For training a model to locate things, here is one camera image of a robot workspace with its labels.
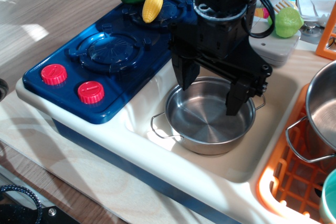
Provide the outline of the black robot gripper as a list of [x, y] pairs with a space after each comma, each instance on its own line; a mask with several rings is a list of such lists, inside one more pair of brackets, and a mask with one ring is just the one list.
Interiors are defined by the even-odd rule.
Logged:
[[255, 4], [240, 4], [215, 9], [195, 3], [193, 23], [171, 23], [172, 66], [179, 86], [186, 90], [203, 67], [230, 83], [226, 96], [226, 115], [235, 116], [251, 97], [266, 91], [272, 68], [256, 53], [249, 37]]

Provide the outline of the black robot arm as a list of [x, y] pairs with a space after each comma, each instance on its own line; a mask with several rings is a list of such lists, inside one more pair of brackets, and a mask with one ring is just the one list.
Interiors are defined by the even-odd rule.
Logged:
[[272, 67], [249, 40], [269, 36], [274, 25], [254, 34], [251, 27], [257, 1], [275, 17], [270, 0], [194, 0], [195, 23], [171, 23], [169, 49], [178, 84], [187, 89], [205, 68], [229, 81], [227, 115], [236, 115], [249, 98], [261, 96]]

